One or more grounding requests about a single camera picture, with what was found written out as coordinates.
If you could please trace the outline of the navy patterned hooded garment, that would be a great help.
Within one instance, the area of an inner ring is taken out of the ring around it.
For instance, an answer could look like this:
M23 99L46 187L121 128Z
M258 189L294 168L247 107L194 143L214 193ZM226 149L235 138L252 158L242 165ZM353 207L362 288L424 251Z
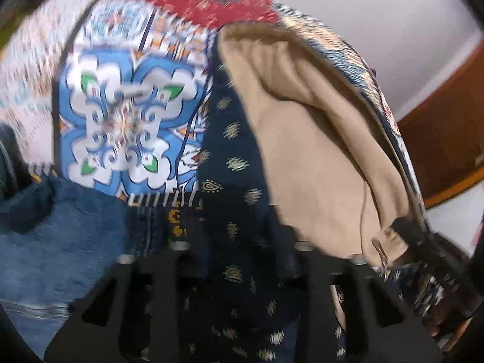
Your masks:
M361 257L437 343L462 361L451 320L431 335L431 280L470 316L482 302L465 265L424 221L400 137L329 61L293 33L233 24L212 52L198 190L155 196L165 238L189 244L181 281L184 362L297 362L303 280L295 244ZM337 362L344 295L331 287Z

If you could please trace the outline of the blue denim jeans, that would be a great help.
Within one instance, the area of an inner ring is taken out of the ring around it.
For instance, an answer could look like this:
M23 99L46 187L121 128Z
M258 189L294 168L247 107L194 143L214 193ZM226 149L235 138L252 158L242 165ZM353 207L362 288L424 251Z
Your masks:
M162 248L163 218L56 178L1 200L1 305L36 356L108 268Z

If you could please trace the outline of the brown wooden door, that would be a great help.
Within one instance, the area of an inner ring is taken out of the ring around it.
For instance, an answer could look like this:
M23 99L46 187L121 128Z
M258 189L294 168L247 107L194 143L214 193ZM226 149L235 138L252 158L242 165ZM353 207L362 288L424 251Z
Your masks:
M427 208L483 180L483 44L398 122Z

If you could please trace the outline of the colourful patchwork bedspread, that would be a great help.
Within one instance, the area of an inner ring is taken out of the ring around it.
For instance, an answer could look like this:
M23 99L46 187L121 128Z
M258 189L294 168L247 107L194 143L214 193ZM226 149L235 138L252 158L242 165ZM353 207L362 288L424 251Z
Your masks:
M1 121L30 178L55 175L129 207L197 191L213 47L233 24L293 33L386 115L425 221L375 74L330 27L275 0L47 0L1 60Z

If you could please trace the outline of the green storage box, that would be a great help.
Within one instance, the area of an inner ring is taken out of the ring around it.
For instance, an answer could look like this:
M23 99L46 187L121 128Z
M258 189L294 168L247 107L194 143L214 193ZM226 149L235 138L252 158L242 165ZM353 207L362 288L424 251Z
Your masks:
M15 33L15 31L20 26L24 14L22 13L20 8L14 8L6 18L6 21L1 26L0 31L0 48L4 48L8 41L10 40L11 36Z

